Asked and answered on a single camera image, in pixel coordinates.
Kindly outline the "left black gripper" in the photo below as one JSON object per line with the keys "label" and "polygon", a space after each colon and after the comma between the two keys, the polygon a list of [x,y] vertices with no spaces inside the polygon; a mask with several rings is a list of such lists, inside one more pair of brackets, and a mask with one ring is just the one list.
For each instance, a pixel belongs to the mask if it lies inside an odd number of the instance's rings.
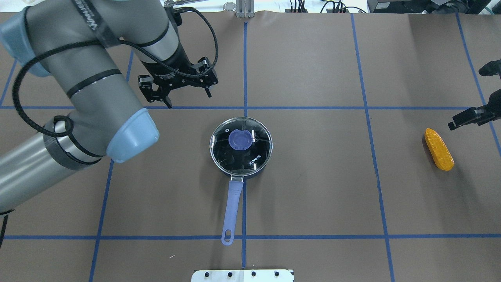
{"label": "left black gripper", "polygon": [[199,75],[208,71],[205,75],[197,78],[189,78],[170,71],[159,64],[143,64],[149,75],[138,76],[138,87],[145,99],[152,103],[154,101],[163,102],[168,109],[172,109],[172,101],[169,98],[170,91],[186,86],[204,88],[208,98],[212,97],[211,87],[219,83],[218,76],[214,69],[209,69],[211,61],[208,57],[202,57],[196,64],[182,62],[175,67],[179,72],[190,75]]}

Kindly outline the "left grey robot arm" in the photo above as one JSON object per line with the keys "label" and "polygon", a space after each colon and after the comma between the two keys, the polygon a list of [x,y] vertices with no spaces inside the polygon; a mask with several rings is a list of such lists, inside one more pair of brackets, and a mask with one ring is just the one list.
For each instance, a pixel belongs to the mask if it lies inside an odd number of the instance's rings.
{"label": "left grey robot arm", "polygon": [[[16,112],[36,135],[1,157],[1,216],[108,156],[123,163],[152,146],[159,132],[108,53],[131,46],[149,72],[139,88],[169,108],[170,91],[218,83],[215,63],[190,63],[180,42],[180,15],[192,7],[158,0],[45,0],[1,24],[1,43],[22,65],[12,85]],[[52,76],[74,106],[40,126],[20,105],[27,73]]]}

